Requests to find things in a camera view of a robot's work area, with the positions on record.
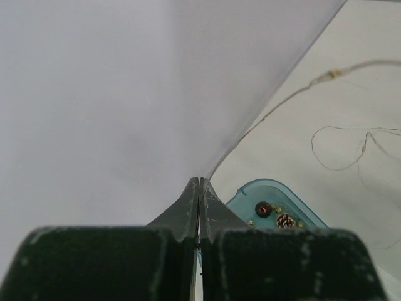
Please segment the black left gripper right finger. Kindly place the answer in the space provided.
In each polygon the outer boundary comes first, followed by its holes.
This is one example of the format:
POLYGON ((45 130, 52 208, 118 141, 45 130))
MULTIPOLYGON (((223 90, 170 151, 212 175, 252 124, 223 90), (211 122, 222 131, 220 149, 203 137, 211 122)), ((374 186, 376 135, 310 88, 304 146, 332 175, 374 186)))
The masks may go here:
POLYGON ((200 180, 204 300, 386 300, 370 254, 338 228, 253 228, 200 180))

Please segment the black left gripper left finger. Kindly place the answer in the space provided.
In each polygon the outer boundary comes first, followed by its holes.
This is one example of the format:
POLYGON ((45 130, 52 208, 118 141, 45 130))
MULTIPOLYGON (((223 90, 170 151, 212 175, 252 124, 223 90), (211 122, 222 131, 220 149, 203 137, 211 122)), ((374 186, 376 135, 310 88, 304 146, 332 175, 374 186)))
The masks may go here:
POLYGON ((45 226, 18 247, 2 300, 193 300, 199 180, 146 226, 45 226))

